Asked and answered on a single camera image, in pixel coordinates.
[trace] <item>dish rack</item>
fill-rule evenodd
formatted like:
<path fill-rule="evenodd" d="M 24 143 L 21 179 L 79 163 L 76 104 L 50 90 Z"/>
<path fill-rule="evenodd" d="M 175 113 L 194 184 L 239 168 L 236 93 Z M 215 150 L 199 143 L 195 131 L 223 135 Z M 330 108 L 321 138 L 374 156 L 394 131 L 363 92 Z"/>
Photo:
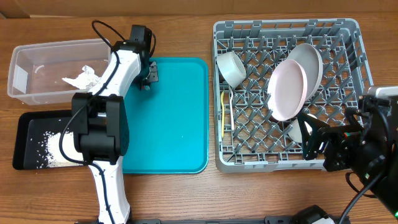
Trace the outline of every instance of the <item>dish rack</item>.
<path fill-rule="evenodd" d="M 358 23 L 354 19 L 292 19 L 219 21 L 213 26 L 213 89 L 216 166 L 222 172 L 271 172 L 284 169 L 324 169 L 323 155 L 302 158 L 300 143 L 289 138 L 292 118 L 273 120 L 267 84 L 275 67 L 297 45 L 313 45 L 323 59 L 323 77 L 303 111 L 331 126 L 346 124 L 344 110 L 358 107 L 358 96 L 373 85 Z M 233 89 L 216 64 L 218 55 L 234 51 L 247 79 Z M 224 94 L 225 124 L 221 127 L 220 94 Z M 234 131 L 231 130 L 231 108 Z"/>

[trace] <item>plastic bin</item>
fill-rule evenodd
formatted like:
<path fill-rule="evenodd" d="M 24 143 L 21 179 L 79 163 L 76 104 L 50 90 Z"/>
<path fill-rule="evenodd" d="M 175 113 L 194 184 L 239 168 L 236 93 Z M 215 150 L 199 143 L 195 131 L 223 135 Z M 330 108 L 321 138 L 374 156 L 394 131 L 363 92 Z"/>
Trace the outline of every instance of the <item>plastic bin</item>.
<path fill-rule="evenodd" d="M 102 76 L 110 49 L 101 39 L 22 45 L 14 49 L 7 93 L 28 105 L 65 103 L 79 90 L 62 78 L 76 78 L 85 65 Z"/>
<path fill-rule="evenodd" d="M 311 113 L 331 126 L 346 124 L 345 108 L 357 108 L 358 96 L 373 85 L 361 30 L 354 19 L 291 19 L 219 21 L 213 27 L 213 89 L 216 166 L 222 172 L 271 172 L 284 169 L 324 169 L 323 155 L 306 161 L 302 147 L 288 133 L 292 118 L 271 120 L 267 85 L 276 66 L 295 46 L 313 45 L 323 59 L 323 77 L 315 95 L 305 102 Z M 247 79 L 233 89 L 216 64 L 217 56 L 234 52 Z M 225 124 L 221 126 L 220 94 L 225 91 Z M 233 109 L 234 131 L 230 114 Z"/>

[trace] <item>black tray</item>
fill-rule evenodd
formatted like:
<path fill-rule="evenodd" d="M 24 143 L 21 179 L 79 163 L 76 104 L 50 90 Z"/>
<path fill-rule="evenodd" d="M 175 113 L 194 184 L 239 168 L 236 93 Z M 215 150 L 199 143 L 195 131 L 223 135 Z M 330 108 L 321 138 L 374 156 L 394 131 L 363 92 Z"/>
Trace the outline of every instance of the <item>black tray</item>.
<path fill-rule="evenodd" d="M 27 112 L 18 121 L 12 166 L 17 170 L 39 169 L 37 164 L 48 168 L 47 161 L 39 156 L 45 154 L 45 149 L 38 142 L 43 139 L 43 133 L 51 131 L 62 132 L 70 118 L 71 110 Z"/>

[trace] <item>yellow utensil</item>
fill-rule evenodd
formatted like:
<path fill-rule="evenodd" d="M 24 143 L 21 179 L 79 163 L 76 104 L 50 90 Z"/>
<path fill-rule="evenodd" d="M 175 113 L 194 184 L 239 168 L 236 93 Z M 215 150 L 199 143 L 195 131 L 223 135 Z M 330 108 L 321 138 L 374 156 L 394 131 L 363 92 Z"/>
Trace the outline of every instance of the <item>yellow utensil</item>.
<path fill-rule="evenodd" d="M 222 114 L 221 114 L 221 138 L 224 137 L 224 116 L 225 116 L 225 112 L 224 112 L 224 91 L 221 93 L 221 110 L 222 110 Z"/>

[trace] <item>black base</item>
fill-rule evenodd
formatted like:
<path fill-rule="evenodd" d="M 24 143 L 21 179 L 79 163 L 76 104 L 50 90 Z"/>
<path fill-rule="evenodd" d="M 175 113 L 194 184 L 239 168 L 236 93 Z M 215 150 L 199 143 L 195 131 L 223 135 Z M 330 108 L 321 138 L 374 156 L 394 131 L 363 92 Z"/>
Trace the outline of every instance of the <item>black base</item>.
<path fill-rule="evenodd" d="M 182 220 L 182 221 L 161 221 L 153 220 L 133 220 L 132 224 L 290 224 L 291 216 L 265 217 L 264 219 L 225 219 L 225 220 Z M 339 218 L 333 218 L 335 223 L 339 222 Z M 351 224 L 347 218 L 343 224 Z"/>
<path fill-rule="evenodd" d="M 131 208 L 130 208 L 129 219 L 127 219 L 126 224 L 133 224 L 133 223 L 134 223 L 134 220 L 132 219 L 132 212 L 131 212 Z M 101 223 L 98 220 L 95 220 L 95 221 L 92 221 L 92 222 L 75 222 L 75 224 L 104 224 L 104 223 Z"/>

